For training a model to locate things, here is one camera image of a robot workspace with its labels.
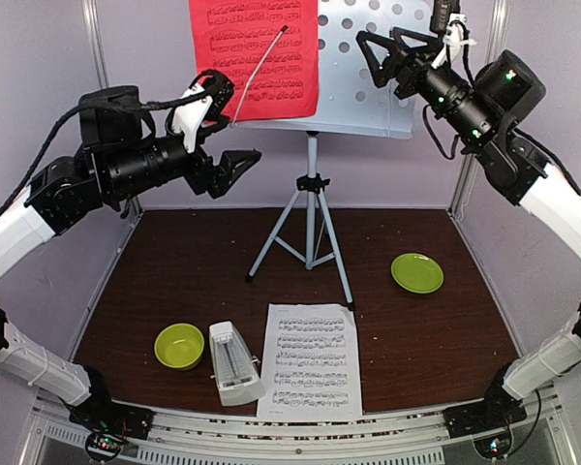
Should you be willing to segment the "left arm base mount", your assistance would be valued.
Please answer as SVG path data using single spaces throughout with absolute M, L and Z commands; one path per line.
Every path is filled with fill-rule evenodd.
M 120 440 L 145 440 L 153 422 L 152 410 L 113 401 L 103 390 L 92 391 L 80 404 L 63 402 L 70 420 L 91 432 Z

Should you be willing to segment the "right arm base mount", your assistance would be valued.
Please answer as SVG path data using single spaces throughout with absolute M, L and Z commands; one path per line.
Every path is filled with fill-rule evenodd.
M 450 438 L 505 428 L 527 418 L 522 401 L 513 398 L 503 388 L 505 371 L 503 367 L 497 372 L 481 400 L 443 411 Z

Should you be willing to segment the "red sheet music page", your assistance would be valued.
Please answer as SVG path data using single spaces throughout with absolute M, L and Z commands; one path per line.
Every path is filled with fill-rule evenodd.
M 234 84 L 223 111 L 233 123 L 316 114 L 317 1 L 194 0 L 189 13 L 197 69 Z

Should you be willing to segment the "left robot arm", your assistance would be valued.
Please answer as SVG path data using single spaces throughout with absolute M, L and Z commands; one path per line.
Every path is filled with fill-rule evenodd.
M 133 85 L 82 96 L 70 110 L 81 144 L 72 156 L 34 163 L 0 208 L 0 279 L 23 258 L 89 212 L 124 202 L 174 179 L 212 198 L 225 195 L 260 160 L 257 150 L 208 156 L 203 143 L 225 129 L 233 84 L 211 73 L 178 99 L 144 103 Z M 0 308 L 0 368 L 59 397 L 100 430 L 120 420 L 103 376 L 26 338 Z

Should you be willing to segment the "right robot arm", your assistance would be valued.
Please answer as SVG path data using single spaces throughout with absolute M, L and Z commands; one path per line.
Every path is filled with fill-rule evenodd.
M 519 129 L 546 94 L 536 74 L 503 51 L 477 75 L 458 75 L 455 57 L 469 59 L 475 41 L 460 19 L 433 37 L 394 27 L 384 37 L 360 31 L 356 42 L 374 84 L 414 95 L 453 129 L 453 143 L 474 156 L 489 184 L 549 228 L 581 261 L 581 188 L 559 158 Z

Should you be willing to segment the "white sheet music page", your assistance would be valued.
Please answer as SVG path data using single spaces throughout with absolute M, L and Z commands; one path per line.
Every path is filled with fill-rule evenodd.
M 339 304 L 268 307 L 257 406 L 263 422 L 353 421 L 363 415 L 354 313 Z

